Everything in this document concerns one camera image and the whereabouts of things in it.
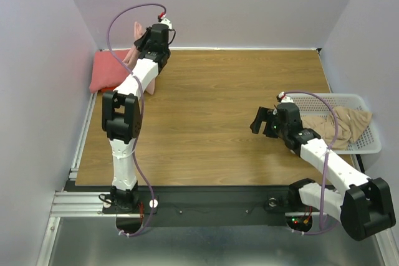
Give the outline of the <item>dusty pink printed t-shirt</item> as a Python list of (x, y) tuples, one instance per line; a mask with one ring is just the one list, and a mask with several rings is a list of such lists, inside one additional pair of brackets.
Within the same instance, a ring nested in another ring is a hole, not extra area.
[[(137, 21), (134, 22), (133, 25), (133, 38), (134, 42), (141, 38), (144, 35), (144, 30), (143, 27), (140, 23)], [(137, 60), (139, 57), (140, 52), (138, 51), (137, 47), (135, 44), (132, 44), (132, 47), (128, 51), (127, 55), (123, 59), (123, 63), (125, 63), (130, 70), (133, 70), (137, 64)], [(149, 93), (150, 95), (153, 95), (155, 92), (155, 79), (153, 79), (150, 83), (149, 86), (146, 88), (146, 92)]]

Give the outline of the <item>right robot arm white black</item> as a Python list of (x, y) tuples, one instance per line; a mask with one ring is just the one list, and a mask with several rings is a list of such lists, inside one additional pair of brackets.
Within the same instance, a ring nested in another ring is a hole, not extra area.
[(294, 210), (313, 207), (339, 221), (346, 233), (360, 241), (396, 224), (388, 183), (357, 171), (333, 152), (313, 129), (303, 126), (295, 103), (275, 108), (259, 107), (250, 125), (252, 133), (280, 138), (298, 157), (311, 164), (334, 189), (311, 179), (289, 186), (287, 203)]

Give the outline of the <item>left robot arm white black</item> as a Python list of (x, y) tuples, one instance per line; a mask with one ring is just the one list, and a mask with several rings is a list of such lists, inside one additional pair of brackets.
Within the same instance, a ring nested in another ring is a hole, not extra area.
[(102, 96), (102, 129), (113, 158), (110, 193), (99, 196), (104, 213), (133, 213), (139, 207), (133, 159), (143, 120), (139, 101), (143, 100), (145, 90), (153, 90), (155, 79), (167, 64), (171, 54), (169, 33), (174, 31), (165, 22), (147, 27), (144, 35), (135, 41), (139, 56), (132, 73)]

